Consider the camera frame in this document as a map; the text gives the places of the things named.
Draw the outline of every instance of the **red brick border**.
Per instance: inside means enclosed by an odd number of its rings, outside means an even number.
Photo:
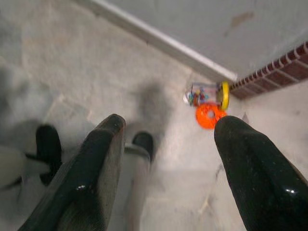
[[[230,86],[230,92],[246,99],[308,79],[308,42]]]

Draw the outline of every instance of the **toy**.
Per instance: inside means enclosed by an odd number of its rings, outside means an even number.
[[[226,110],[229,105],[229,85],[226,81],[219,84],[192,83],[186,89],[183,99],[190,106],[198,107],[207,103]]]
[[[204,103],[196,110],[196,119],[199,125],[206,129],[214,129],[220,118],[226,115],[227,113],[220,110],[215,104]]]

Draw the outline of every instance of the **concrete floor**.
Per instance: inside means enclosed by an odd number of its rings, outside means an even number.
[[[117,113],[127,121],[127,142],[141,129],[154,135],[142,231],[245,230],[213,131],[201,129],[182,101],[186,84],[205,77],[69,0],[0,0],[0,32],[1,144],[35,152],[37,126],[51,123],[67,161]],[[246,112],[305,171],[307,88],[232,98],[228,114]],[[0,230],[17,230],[44,192],[38,177],[0,192]]]

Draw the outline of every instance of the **black shoe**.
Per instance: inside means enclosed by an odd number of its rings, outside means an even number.
[[[50,125],[43,125],[37,129],[37,157],[50,166],[50,172],[41,174],[40,179],[44,185],[49,185],[59,170],[61,161],[61,143],[57,130]]]
[[[139,132],[135,135],[132,143],[144,148],[149,153],[150,160],[153,161],[154,141],[151,134],[144,131]]]

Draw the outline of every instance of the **orange donut toy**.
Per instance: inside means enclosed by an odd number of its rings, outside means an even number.
[[[199,125],[206,129],[214,129],[220,118],[226,116],[227,113],[218,109],[214,104],[202,104],[197,108],[196,119]]]

